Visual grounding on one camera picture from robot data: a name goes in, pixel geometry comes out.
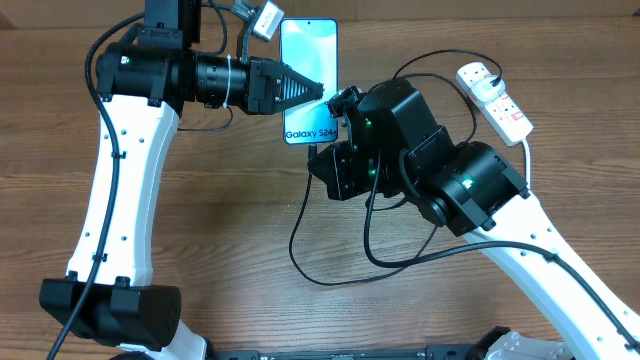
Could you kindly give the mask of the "blue Galaxy smartphone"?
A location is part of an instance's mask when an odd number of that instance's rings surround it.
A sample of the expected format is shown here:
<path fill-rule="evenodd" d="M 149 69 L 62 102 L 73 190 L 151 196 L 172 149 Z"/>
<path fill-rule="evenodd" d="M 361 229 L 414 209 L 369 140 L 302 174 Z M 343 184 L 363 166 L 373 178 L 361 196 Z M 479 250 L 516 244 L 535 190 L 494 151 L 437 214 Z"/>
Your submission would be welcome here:
<path fill-rule="evenodd" d="M 333 142 L 338 123 L 326 102 L 338 92 L 338 25 L 329 18 L 287 18 L 280 27 L 281 60 L 304 77 L 323 85 L 320 99 L 283 115 L 283 138 L 288 145 Z"/>

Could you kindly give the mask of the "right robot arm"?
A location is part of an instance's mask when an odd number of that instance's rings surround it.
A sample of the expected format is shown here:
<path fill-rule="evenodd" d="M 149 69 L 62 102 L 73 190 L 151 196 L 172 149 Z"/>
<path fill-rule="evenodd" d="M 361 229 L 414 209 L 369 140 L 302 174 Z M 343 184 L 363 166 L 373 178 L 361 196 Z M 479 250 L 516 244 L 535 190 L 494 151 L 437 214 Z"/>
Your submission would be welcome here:
<path fill-rule="evenodd" d="M 563 239 L 525 179 L 482 142 L 454 144 L 404 79 L 327 103 L 348 137 L 308 163 L 333 200 L 403 194 L 430 223 L 491 259 L 547 318 L 574 359 L 635 359 L 639 317 Z"/>

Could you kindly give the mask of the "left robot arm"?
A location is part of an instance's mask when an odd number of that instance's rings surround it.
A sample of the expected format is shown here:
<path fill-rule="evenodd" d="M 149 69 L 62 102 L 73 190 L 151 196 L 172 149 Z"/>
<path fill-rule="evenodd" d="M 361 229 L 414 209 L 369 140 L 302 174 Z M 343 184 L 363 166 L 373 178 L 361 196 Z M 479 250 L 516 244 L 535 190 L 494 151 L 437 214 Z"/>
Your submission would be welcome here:
<path fill-rule="evenodd" d="M 202 3 L 149 1 L 102 34 L 84 64 L 100 114 L 97 163 L 82 233 L 60 279 L 46 279 L 41 307 L 75 335 L 117 347 L 125 359 L 211 359 L 212 343 L 182 321 L 182 297 L 153 281 L 154 214 L 164 162 L 183 107 L 273 115 L 317 100 L 323 87 L 290 66 L 248 52 L 283 19 L 272 2 L 236 1 L 219 15 L 243 21 L 237 51 L 201 52 Z"/>

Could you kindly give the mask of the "white charger plug adapter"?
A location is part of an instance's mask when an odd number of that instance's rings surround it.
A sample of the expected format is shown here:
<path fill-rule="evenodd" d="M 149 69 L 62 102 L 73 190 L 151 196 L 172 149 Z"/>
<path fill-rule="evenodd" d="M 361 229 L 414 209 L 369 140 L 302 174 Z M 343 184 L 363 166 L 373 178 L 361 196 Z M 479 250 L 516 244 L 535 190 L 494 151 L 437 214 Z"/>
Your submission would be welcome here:
<path fill-rule="evenodd" d="M 504 93 L 506 85 L 503 80 L 491 75 L 475 82 L 470 90 L 473 102 L 479 107 L 484 107 Z"/>

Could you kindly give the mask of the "white power strip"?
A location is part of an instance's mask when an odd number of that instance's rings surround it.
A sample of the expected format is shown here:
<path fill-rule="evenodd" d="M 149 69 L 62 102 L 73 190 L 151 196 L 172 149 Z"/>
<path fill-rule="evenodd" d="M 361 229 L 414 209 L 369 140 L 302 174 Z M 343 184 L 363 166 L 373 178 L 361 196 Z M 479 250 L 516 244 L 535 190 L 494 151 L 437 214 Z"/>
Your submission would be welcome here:
<path fill-rule="evenodd" d="M 533 125 L 506 90 L 484 107 L 477 106 L 472 100 L 471 86 L 491 75 L 482 62 L 472 62 L 457 71 L 456 80 L 505 144 L 517 145 L 527 138 Z"/>

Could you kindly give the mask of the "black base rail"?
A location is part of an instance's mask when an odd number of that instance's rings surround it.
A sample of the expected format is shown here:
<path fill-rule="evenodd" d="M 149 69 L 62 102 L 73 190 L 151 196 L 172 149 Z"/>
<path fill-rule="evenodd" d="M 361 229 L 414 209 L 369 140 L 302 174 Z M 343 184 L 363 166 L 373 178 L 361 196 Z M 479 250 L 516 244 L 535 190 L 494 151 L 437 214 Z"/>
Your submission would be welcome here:
<path fill-rule="evenodd" d="M 465 360 L 472 344 L 427 345 L 421 349 L 217 352 L 217 360 Z"/>

